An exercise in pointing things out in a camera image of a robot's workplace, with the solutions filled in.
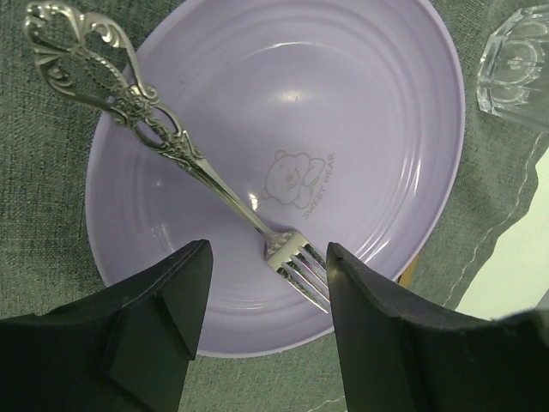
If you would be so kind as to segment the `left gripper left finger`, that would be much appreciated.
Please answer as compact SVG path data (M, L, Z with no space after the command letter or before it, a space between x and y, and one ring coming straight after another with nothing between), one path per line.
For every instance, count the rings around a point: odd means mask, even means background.
M3 319L2 410L177 410L213 263L195 240L86 298Z

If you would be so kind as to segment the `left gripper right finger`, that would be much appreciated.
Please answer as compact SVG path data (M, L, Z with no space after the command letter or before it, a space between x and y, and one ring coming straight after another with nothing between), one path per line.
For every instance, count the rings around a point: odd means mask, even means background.
M337 243L327 267L348 410L547 410L547 310L492 321L454 312Z

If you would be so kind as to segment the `yellow green knife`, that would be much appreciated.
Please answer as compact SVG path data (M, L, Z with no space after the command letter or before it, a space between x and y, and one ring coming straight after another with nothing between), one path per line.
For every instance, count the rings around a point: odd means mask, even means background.
M406 267L406 269L401 273L401 276L398 279L398 283L403 286L404 288L408 288L413 277L413 273L416 269L417 262L419 260L419 257L416 256L410 264Z

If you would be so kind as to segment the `grey cloth placemat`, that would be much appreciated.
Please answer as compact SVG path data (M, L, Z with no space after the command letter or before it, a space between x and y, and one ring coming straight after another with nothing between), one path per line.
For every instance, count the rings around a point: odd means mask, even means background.
M462 162L410 288L495 318L548 289L548 136L480 112L475 80L488 36L521 1L437 1L464 75ZM1 314L48 312L99 291L84 184L98 114L39 78L22 32L26 4L1 4ZM335 339L248 359L190 364L183 411L328 411L345 404Z

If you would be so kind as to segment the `purple plastic plate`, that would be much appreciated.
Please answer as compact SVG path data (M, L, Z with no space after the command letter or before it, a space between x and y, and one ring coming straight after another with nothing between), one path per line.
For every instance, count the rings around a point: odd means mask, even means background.
M433 229L464 137L455 47L428 1L187 1L139 47L146 82L271 227L395 279ZM264 262L262 236L103 115L87 230L107 285L195 239L214 268L200 354L273 354L332 320Z

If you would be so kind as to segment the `ornate silver fork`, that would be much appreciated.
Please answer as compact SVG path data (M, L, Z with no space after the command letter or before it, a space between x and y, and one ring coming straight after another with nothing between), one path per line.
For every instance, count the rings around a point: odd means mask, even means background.
M220 177L177 114L145 82L134 46L112 18L59 1L32 1L23 32L51 89L110 114L142 144L208 187L264 237L263 258L271 270L312 305L330 312L324 256L300 231L268 227Z

